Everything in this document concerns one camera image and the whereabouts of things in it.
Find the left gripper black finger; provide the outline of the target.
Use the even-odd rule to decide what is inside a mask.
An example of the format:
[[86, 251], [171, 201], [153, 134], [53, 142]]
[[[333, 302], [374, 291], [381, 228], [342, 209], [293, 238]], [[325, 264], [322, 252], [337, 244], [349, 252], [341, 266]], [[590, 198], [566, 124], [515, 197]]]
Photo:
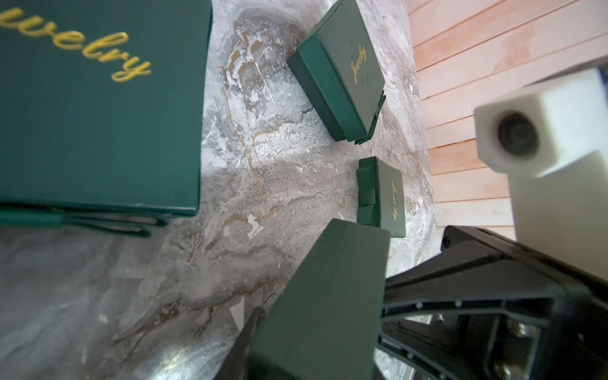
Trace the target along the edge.
[[243, 380], [248, 378], [249, 345], [264, 318], [265, 310], [262, 307], [253, 309], [214, 380]]

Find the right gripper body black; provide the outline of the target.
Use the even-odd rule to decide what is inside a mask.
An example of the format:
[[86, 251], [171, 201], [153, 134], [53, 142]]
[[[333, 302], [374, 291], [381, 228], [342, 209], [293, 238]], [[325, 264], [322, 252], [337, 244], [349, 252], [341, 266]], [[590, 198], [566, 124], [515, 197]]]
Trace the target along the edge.
[[607, 283], [471, 226], [386, 281], [378, 347], [429, 379], [605, 379]]

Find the green jewelry box lid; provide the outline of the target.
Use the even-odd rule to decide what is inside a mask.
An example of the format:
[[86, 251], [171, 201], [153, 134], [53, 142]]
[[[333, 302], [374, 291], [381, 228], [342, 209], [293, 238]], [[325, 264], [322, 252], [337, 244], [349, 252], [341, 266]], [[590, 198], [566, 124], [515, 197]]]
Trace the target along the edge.
[[406, 237], [405, 197], [402, 172], [373, 156], [359, 160], [357, 223]]

